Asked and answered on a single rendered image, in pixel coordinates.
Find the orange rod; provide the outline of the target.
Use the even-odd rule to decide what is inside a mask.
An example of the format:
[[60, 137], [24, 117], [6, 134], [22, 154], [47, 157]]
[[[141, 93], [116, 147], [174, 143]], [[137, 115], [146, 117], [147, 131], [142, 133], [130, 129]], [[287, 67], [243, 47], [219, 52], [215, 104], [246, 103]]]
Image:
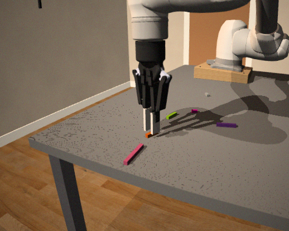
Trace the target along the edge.
[[150, 137], [155, 136], [155, 135], [157, 135], [157, 134], [158, 134], [158, 133], [151, 134], [151, 132], [146, 133], [146, 138], [150, 138]]

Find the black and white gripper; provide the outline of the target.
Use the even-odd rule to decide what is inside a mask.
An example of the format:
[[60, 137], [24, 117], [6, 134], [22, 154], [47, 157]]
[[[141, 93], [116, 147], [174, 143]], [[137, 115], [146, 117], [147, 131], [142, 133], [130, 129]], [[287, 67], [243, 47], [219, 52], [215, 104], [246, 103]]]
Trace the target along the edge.
[[[165, 40], [135, 41], [138, 68], [132, 70], [138, 104], [142, 105], [144, 131], [160, 132], [160, 111], [166, 109], [168, 88], [172, 75], [165, 72]], [[141, 73], [140, 73], [141, 72]]]

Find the purple rod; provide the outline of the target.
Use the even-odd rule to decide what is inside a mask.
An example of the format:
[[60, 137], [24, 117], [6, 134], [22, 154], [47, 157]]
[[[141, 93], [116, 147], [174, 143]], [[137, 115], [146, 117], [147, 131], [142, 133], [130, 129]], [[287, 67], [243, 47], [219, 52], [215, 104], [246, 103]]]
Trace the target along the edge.
[[236, 128], [236, 123], [216, 123], [217, 127], [230, 127], [230, 128]]

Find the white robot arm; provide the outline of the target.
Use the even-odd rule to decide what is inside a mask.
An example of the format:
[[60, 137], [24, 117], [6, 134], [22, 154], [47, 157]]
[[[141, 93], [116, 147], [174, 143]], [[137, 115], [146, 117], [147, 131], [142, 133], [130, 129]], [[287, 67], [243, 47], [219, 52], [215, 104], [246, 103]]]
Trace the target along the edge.
[[[226, 12], [245, 6], [251, 0], [128, 0], [132, 38], [141, 42], [168, 39], [168, 14], [171, 12]], [[289, 36], [278, 21], [279, 0], [256, 0], [256, 23], [247, 29], [241, 20], [222, 25], [216, 46], [216, 59], [207, 60], [210, 68], [242, 72], [243, 57], [279, 61], [288, 56]]]

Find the lime green rod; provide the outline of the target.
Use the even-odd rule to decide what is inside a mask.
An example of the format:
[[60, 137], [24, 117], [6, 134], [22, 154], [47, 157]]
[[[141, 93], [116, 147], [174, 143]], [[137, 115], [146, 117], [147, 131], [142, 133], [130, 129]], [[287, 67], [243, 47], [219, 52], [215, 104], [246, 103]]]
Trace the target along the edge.
[[176, 116], [177, 115], [177, 112], [173, 112], [169, 115], [166, 116], [166, 119], [171, 119], [172, 117]]

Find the pink rod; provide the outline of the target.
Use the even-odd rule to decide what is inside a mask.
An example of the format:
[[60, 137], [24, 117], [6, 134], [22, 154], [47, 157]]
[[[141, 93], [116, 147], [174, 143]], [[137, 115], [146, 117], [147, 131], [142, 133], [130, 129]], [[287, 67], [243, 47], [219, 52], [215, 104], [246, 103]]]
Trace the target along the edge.
[[144, 148], [143, 144], [139, 144], [130, 154], [129, 156], [123, 161], [124, 165], [128, 165], [137, 155], [138, 153]]

